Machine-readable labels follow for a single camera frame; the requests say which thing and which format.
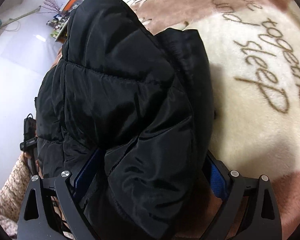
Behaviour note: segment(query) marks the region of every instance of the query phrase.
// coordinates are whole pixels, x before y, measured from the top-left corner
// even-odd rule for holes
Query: person
[[[8,180],[0,189],[0,225],[12,239],[17,239],[21,203],[30,180],[26,159],[30,158],[28,153],[21,153]]]

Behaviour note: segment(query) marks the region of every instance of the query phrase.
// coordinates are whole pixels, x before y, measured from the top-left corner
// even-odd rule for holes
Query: black jacket
[[[44,177],[106,150],[98,175],[111,205],[161,238],[192,189],[211,135],[210,70],[198,32],[153,36],[122,0],[85,0],[71,13],[62,55],[36,102]],[[87,199],[85,214],[100,233],[96,198]]]

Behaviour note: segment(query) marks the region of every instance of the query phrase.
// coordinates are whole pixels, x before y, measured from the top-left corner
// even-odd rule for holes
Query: silver screw
[[[262,175],[261,179],[264,180],[264,181],[268,181],[269,180],[268,176],[266,176],[266,175]]]
[[[63,172],[61,172],[61,176],[62,177],[68,177],[69,175],[70,175],[69,171],[63,171]]]
[[[38,175],[34,175],[34,176],[32,176],[32,178],[31,178],[32,181],[36,181],[36,180],[38,180],[38,179],[39,179],[39,176],[38,176]]]
[[[230,174],[231,174],[233,177],[238,177],[238,176],[239,176],[239,172],[237,172],[237,171],[231,171]]]

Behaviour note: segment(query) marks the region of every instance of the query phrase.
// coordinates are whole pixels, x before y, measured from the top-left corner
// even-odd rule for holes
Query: fleece blanket
[[[199,31],[216,110],[210,151],[243,176],[268,175],[287,239],[300,223],[300,9],[295,1],[124,1],[152,34],[168,27]],[[176,239],[198,239],[221,204],[203,178],[191,198]]]

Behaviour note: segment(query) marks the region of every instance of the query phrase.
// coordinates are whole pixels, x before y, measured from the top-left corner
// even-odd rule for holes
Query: beige sweater sleeve
[[[29,180],[29,170],[19,157],[8,180],[0,190],[0,215],[18,221]]]

